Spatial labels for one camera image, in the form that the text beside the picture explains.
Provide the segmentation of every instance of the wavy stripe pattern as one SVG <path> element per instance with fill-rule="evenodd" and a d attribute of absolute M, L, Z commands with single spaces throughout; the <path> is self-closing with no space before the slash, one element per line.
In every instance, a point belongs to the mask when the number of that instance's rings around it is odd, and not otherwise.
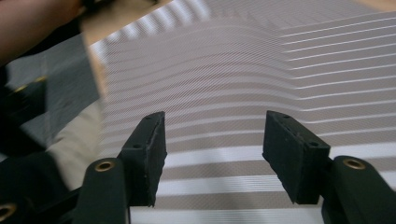
<path fill-rule="evenodd" d="M 320 223 L 262 158 L 266 110 L 396 189 L 395 21 L 347 0 L 174 0 L 96 43 L 108 70 L 102 157 L 166 112 L 157 208 L 133 221 Z"/>

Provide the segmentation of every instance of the gray stripe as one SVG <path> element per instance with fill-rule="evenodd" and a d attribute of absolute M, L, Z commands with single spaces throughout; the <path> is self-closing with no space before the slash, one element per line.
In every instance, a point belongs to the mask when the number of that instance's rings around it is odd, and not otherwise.
<path fill-rule="evenodd" d="M 378 172 L 394 171 L 396 170 L 396 157 L 368 159 Z"/>
<path fill-rule="evenodd" d="M 168 168 L 163 170 L 161 180 L 169 179 L 190 179 L 204 177 L 222 177 L 233 175 L 274 175 L 269 163 L 262 161 L 234 161 L 201 164 L 193 166 L 183 166 L 177 168 Z"/>
<path fill-rule="evenodd" d="M 260 208 L 274 209 L 319 207 L 319 205 L 293 204 L 285 191 L 158 197 L 155 206 L 156 209 L 171 210 L 223 210 Z"/>

